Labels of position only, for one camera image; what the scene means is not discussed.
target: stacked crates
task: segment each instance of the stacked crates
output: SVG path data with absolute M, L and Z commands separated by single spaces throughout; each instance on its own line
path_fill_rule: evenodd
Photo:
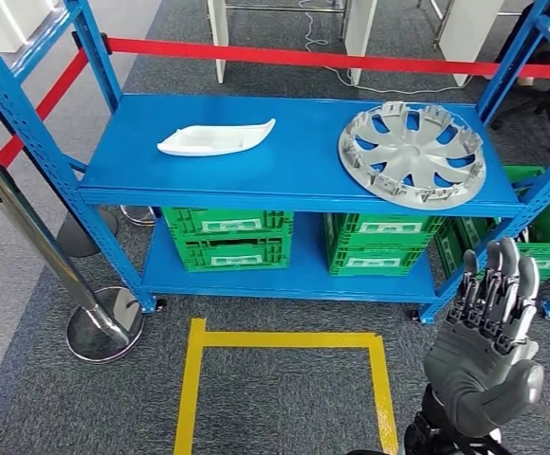
M 544 172 L 544 168 L 538 166 L 505 166 L 505 169 L 514 184 Z M 518 194 L 526 190 L 521 186 L 517 188 Z M 498 222 L 495 218 L 457 218 L 446 221 L 435 239 L 446 273 L 449 276 L 457 266 L 461 265 L 465 249 L 476 248 Z M 517 242 L 517 245 L 521 254 L 534 258 L 538 266 L 542 281 L 550 278 L 550 205 L 529 224 L 528 242 Z
M 162 208 L 187 271 L 287 267 L 294 215 L 287 211 Z
M 443 223 L 439 216 L 326 213 L 332 275 L 406 275 Z

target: white cable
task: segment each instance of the white cable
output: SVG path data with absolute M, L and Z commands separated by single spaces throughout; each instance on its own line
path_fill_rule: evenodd
M 298 2 L 298 5 L 299 7 L 301 7 L 301 8 L 304 8 L 306 3 L 308 3 L 308 2 L 310 2 L 310 1 L 312 1 L 312 0 L 299 0 Z M 337 0 L 337 3 L 341 8 L 342 8 L 342 6 L 341 6 L 341 4 L 340 2 L 341 2 L 341 0 Z M 312 45 L 327 46 L 327 45 L 329 44 L 329 42 L 328 42 L 327 40 L 314 40 L 313 38 L 311 38 L 310 35 L 313 34 L 313 16 L 311 16 L 310 14 L 309 14 L 307 11 L 304 12 L 304 15 L 307 16 L 309 19 L 309 26 L 308 26 L 308 28 L 307 30 L 307 33 L 304 35 L 304 39 L 306 40 L 306 42 L 304 43 L 304 48 L 307 52 L 313 52 L 310 49 L 310 46 L 312 46 Z M 461 89 L 465 88 L 467 85 L 468 85 L 469 82 L 471 82 L 474 78 L 474 76 L 470 76 L 468 79 L 467 79 L 467 81 L 465 83 L 464 83 L 463 85 L 461 85 L 461 86 L 456 86 L 456 85 L 455 85 L 455 86 L 451 86 L 451 87 L 443 87 L 443 88 L 438 88 L 438 89 L 434 89 L 434 90 L 427 89 L 427 90 L 415 90 L 413 92 L 405 92 L 403 90 L 392 90 L 392 89 L 391 89 L 391 90 L 378 90 L 377 88 L 372 88 L 372 87 L 364 87 L 364 86 L 362 86 L 362 85 L 353 85 L 351 82 L 344 81 L 344 79 L 342 79 L 342 77 L 340 75 L 340 73 L 337 69 L 332 68 L 332 67 L 329 67 L 329 66 L 324 66 L 324 68 L 329 69 L 329 70 L 330 70 L 330 71 L 336 74 L 336 77 L 339 81 L 341 81 L 341 83 L 343 83 L 343 84 L 344 84 L 344 85 L 346 85 L 347 87 L 350 87 L 350 88 L 359 88 L 360 90 L 366 90 L 366 91 L 369 91 L 369 92 L 375 92 L 375 93 L 380 93 L 380 94 L 398 93 L 398 94 L 400 94 L 400 95 L 418 95 L 418 94 L 421 94 L 421 93 L 441 93 L 441 92 L 446 92 L 446 91 L 448 91 L 448 90 L 461 90 Z M 349 80 L 351 80 L 351 69 L 347 69 L 347 70 L 347 77 Z

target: yellow tape square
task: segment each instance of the yellow tape square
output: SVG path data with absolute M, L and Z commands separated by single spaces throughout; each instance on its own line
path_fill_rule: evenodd
M 197 397 L 199 393 L 201 359 L 204 348 L 364 348 L 372 371 L 378 432 L 382 449 L 390 455 L 397 451 L 397 435 L 384 358 L 382 337 L 369 333 L 347 332 L 207 332 L 206 319 L 193 318 L 186 351 L 174 455 L 190 455 Z

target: robotic hand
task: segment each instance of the robotic hand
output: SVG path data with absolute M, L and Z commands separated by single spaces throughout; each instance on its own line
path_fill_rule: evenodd
M 481 282 L 473 251 L 464 262 L 459 293 L 424 358 L 424 372 L 450 425 L 486 437 L 541 396 L 543 367 L 532 360 L 538 345 L 527 335 L 539 276 L 534 260 L 520 257 L 509 238 L 488 244 Z

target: gray carpet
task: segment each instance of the gray carpet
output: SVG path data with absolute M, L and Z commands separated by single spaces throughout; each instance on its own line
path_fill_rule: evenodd
M 433 15 L 415 0 L 381 0 L 369 53 L 434 55 Z M 203 2 L 169 1 L 160 6 L 151 38 L 207 42 Z M 316 37 L 337 29 L 332 18 L 316 20 Z M 483 59 L 498 52 L 508 24 L 495 27 Z M 236 12 L 231 41 L 252 46 L 301 48 L 302 16 Z M 329 50 L 341 50 L 334 41 Z M 404 90 L 452 83 L 449 77 L 364 74 L 363 84 Z M 386 99 L 474 102 L 485 83 L 441 95 Z M 230 64 L 227 81 L 215 82 L 213 63 L 137 59 L 128 91 L 208 92 L 332 98 L 382 98 L 338 83 L 329 71 Z M 518 102 L 513 95 L 505 104 Z M 532 114 L 492 134 L 502 159 L 550 162 L 550 134 Z M 149 231 L 122 223 L 119 239 L 137 266 Z M 101 256 L 77 261 L 94 288 L 117 276 Z M 433 261 L 441 279 L 440 267 Z M 543 296 L 550 295 L 550 284 Z M 64 329 L 74 305 L 50 273 L 42 274 L 0 369 L 0 454 L 171 453 L 189 321 L 208 320 L 209 330 L 371 331 L 383 335 L 398 436 L 419 408 L 424 387 L 421 361 L 435 327 L 407 320 L 405 305 L 277 299 L 170 297 L 166 312 L 150 318 L 130 355 L 106 366 L 73 360 Z M 550 322 L 538 319 L 532 337 L 545 365 L 542 401 L 503 428 L 514 453 L 550 454 Z M 367 355 L 354 350 L 210 349 L 203 357 L 196 454 L 341 454 L 378 448 Z
M 111 35 L 144 36 L 160 0 L 130 0 L 125 10 L 116 0 L 92 0 L 100 27 Z M 70 31 L 64 32 L 23 85 L 35 105 L 55 81 L 76 52 Z M 126 81 L 134 56 L 113 56 L 113 65 L 121 82 Z M 89 67 L 86 68 L 46 121 L 56 141 L 66 153 L 87 161 L 109 119 L 108 108 Z M 0 148 L 8 139 L 0 124 Z M 64 220 L 66 209 L 24 154 L 9 171 L 17 184 L 52 231 Z M 33 293 L 43 262 L 0 211 L 0 364 L 16 332 L 21 316 Z

